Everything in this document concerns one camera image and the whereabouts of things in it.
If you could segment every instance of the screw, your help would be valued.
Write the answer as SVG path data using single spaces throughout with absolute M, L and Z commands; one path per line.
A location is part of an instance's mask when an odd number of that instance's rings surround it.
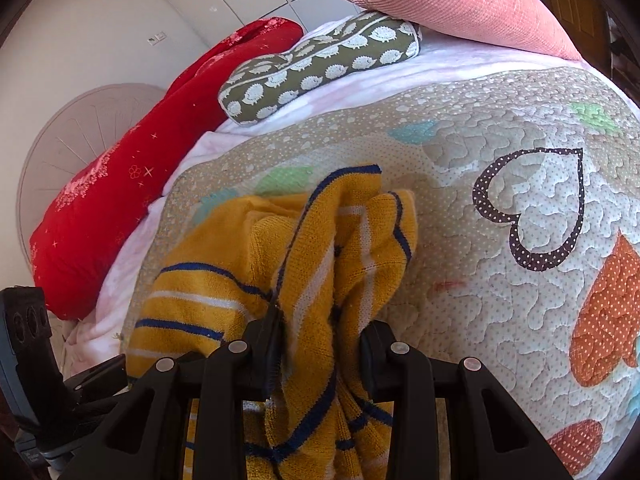
M 391 351 L 394 354 L 407 354 L 409 353 L 409 345 L 402 341 L 396 341 L 395 343 L 391 343 Z
M 174 367 L 174 360 L 170 357 L 163 357 L 156 363 L 156 370 L 159 372 L 168 372 Z
M 477 372 L 482 368 L 482 363 L 475 357 L 467 357 L 464 361 L 465 368 L 472 372 Z
M 247 344 L 241 339 L 238 339 L 236 341 L 232 341 L 231 343 L 229 343 L 229 351 L 232 354 L 241 354 L 246 349 L 247 349 Z

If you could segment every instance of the yellow striped towel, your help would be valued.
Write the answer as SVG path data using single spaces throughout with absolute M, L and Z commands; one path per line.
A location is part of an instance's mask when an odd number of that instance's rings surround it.
M 392 410 L 367 400 L 358 338 L 398 288 L 417 222 L 411 192 L 380 185 L 378 166 L 358 166 L 308 196 L 219 205 L 172 251 L 144 304 L 127 352 L 132 377 L 162 356 L 209 355 L 277 299 L 286 326 L 279 387 L 266 403 L 244 404 L 252 480 L 385 477 Z M 188 442 L 196 412 L 194 402 Z

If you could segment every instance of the quilted bedspread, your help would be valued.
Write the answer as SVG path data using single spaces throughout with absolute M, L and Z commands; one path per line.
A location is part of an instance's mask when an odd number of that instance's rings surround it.
M 640 124 L 573 68 L 432 84 L 256 137 L 185 172 L 138 277 L 216 205 L 373 162 L 416 195 L 418 248 L 383 311 L 428 356 L 480 358 L 576 478 L 640 412 Z

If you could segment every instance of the wooden door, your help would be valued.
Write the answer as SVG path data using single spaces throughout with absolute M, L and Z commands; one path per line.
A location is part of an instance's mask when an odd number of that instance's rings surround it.
M 609 22 L 597 0 L 543 0 L 588 63 L 611 77 Z

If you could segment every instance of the red pillow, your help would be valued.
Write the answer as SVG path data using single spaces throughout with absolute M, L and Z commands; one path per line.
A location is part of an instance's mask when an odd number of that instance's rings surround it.
M 65 186 L 30 238 L 36 286 L 60 319 L 91 312 L 124 241 L 162 193 L 169 176 L 207 130 L 226 115 L 218 91 L 249 59 L 290 49 L 296 23 L 258 20 L 183 72 L 165 97 L 112 148 Z

